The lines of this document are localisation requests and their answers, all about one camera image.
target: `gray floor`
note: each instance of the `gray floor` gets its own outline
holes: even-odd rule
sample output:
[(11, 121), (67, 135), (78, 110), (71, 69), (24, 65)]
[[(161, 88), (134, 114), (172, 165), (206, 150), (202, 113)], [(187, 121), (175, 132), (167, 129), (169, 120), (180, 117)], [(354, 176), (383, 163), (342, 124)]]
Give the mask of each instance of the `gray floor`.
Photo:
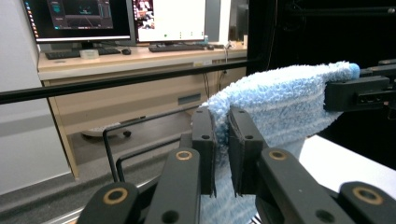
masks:
[[(109, 138), (114, 159), (191, 130), (191, 115), (180, 112), (161, 119), (128, 127), (131, 137), (122, 133)], [(104, 141), (101, 137), (72, 136), (80, 178), (64, 175), (26, 189), (0, 196), (0, 223), (38, 224), (83, 207), (102, 186), (113, 181)], [(166, 152), (178, 142), (161, 147), (124, 163), (126, 181), (139, 184), (161, 173)]]

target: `white wall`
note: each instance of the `white wall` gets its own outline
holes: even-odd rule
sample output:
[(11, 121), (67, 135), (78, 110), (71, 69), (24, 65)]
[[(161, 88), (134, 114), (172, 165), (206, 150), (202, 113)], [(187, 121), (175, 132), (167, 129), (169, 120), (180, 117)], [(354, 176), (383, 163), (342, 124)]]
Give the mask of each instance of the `white wall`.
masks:
[[(0, 1), (0, 91), (40, 87), (21, 0)], [(0, 105), (0, 195), (70, 173), (47, 100)]]

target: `towel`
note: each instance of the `towel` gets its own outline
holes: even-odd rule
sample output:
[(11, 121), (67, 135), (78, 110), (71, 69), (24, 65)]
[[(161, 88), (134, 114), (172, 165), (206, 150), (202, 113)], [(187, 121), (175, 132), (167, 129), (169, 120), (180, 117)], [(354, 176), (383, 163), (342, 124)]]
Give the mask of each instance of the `towel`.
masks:
[(249, 113), (269, 147), (284, 148), (298, 158), (304, 139), (341, 115), (323, 109), (326, 83), (358, 78), (359, 74), (359, 66), (348, 62), (294, 65), (243, 77), (203, 103), (215, 121), (218, 197), (202, 196), (201, 223), (247, 223), (257, 213), (254, 196), (233, 195), (227, 153), (231, 105)]

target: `black keyboard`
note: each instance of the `black keyboard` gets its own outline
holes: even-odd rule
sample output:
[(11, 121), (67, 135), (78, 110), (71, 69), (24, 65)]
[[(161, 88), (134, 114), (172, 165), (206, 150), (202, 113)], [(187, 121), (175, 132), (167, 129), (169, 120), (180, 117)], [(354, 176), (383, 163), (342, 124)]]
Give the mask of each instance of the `black keyboard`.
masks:
[(205, 49), (205, 46), (199, 45), (164, 45), (156, 47), (148, 47), (151, 52), (167, 52), (167, 51), (182, 51), (182, 50), (198, 50)]
[[(97, 50), (99, 52), (99, 55), (120, 54), (120, 51), (117, 49), (97, 49)], [(46, 57), (49, 60), (79, 58), (79, 50), (48, 52), (48, 53), (46, 53)]]

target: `desk leg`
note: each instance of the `desk leg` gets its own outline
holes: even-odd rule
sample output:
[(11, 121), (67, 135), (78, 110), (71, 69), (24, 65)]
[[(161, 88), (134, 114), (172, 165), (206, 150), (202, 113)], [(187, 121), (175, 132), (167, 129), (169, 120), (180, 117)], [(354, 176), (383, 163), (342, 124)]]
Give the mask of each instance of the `desk leg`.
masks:
[(67, 162), (69, 163), (70, 169), (75, 178), (79, 177), (78, 167), (76, 163), (76, 157), (73, 151), (72, 141), (70, 136), (66, 134), (64, 130), (64, 125), (62, 123), (61, 115), (56, 104), (54, 97), (49, 98), (49, 103), (52, 109), (53, 116), (55, 117), (56, 127), (58, 129), (59, 135), (61, 136), (62, 144), (64, 145), (64, 153), (66, 154)]

